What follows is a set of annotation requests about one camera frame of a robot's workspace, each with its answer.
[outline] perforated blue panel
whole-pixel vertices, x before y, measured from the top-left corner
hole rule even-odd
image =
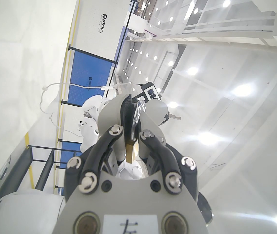
[[[84,87],[105,86],[111,66],[110,62],[75,51],[70,83]],[[88,98],[103,94],[104,90],[100,88],[86,89],[70,86],[68,102],[83,105]]]
[[[76,156],[80,156],[82,153],[80,151],[80,144],[73,144],[73,143],[67,143],[63,141],[62,144],[62,149],[67,149],[67,150],[75,150]],[[70,158],[74,157],[74,152],[69,152],[69,151],[62,151],[61,156],[60,156],[60,161],[67,163]],[[65,169],[66,164],[60,164],[60,168]]]

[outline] white ceiling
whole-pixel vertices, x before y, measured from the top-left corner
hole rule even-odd
[[[167,0],[157,0],[156,4],[152,1],[145,15],[152,13],[146,19],[153,26],[158,26],[160,20],[159,27],[168,34],[184,33],[185,26],[190,24],[183,19],[192,0],[169,0],[167,6]],[[203,16],[194,24],[221,23],[210,26],[209,31],[228,26],[233,31],[246,24],[264,26],[271,31],[273,8],[261,12],[253,0],[232,0],[236,4],[228,8],[222,8],[224,0],[206,1],[200,8]],[[168,21],[170,16],[174,17],[172,22]],[[241,23],[252,17],[262,20]],[[230,25],[224,23],[228,19],[232,20]],[[203,26],[196,26],[192,31],[199,28]],[[176,68],[170,67],[169,61],[175,62],[178,58],[179,41],[126,42],[117,73],[124,82],[146,83],[148,77],[148,81],[162,89],[164,102],[178,104],[169,110],[182,120],[170,119],[161,127],[167,142],[197,163],[200,190],[215,216],[209,232],[277,233],[274,222],[277,216],[277,52],[181,40],[185,50]],[[198,68],[194,76],[187,74],[191,67]],[[244,84],[252,87],[251,94],[236,96],[233,90]],[[128,87],[128,92],[137,95],[139,92],[132,92],[133,87]],[[204,132],[216,135],[219,141],[204,145],[199,141]]]

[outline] silver bolt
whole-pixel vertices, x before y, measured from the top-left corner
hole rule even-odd
[[[196,168],[195,161],[189,156],[184,156],[181,161],[182,165],[188,166],[192,171]]]
[[[85,116],[85,118],[92,118],[89,112],[84,112],[83,116]]]
[[[180,179],[179,179],[178,177],[176,177],[176,176],[170,177],[169,182],[170,182],[170,185],[171,185],[173,188],[176,188],[176,187],[180,187],[180,186],[181,186],[181,181],[180,181]]]
[[[118,126],[114,125],[114,126],[111,128],[111,131],[112,131],[114,134],[116,134],[116,133],[118,133],[119,129],[120,129],[120,128],[119,128]]]
[[[84,177],[81,181],[81,185],[84,187],[84,189],[89,189],[92,186],[93,179],[90,176]]]
[[[85,177],[82,179],[78,189],[81,193],[90,193],[94,190],[97,184],[97,177],[93,172],[87,172]]]
[[[143,133],[144,137],[151,137],[151,132],[150,131],[144,131]]]
[[[73,158],[70,158],[67,162],[67,169],[69,168],[76,168],[78,169],[81,166],[81,158],[78,156],[75,156]]]
[[[111,130],[108,131],[109,134],[111,134],[112,136],[118,136],[120,135],[122,132],[121,126],[118,124],[115,124],[114,126],[112,126]]]

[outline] white robot part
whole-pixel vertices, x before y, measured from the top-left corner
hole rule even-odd
[[[82,105],[84,117],[94,118],[94,120],[97,122],[99,113],[109,101],[110,99],[103,98],[101,95],[90,97]]]
[[[169,114],[167,104],[157,99],[151,99],[146,103],[145,112],[157,126],[161,125],[165,116]]]
[[[51,234],[64,207],[63,196],[36,189],[9,194],[0,202],[0,233]]]
[[[80,145],[80,150],[81,152],[85,152],[97,142],[98,130],[94,118],[83,118],[83,122],[81,125],[81,134],[83,136],[83,142]]]

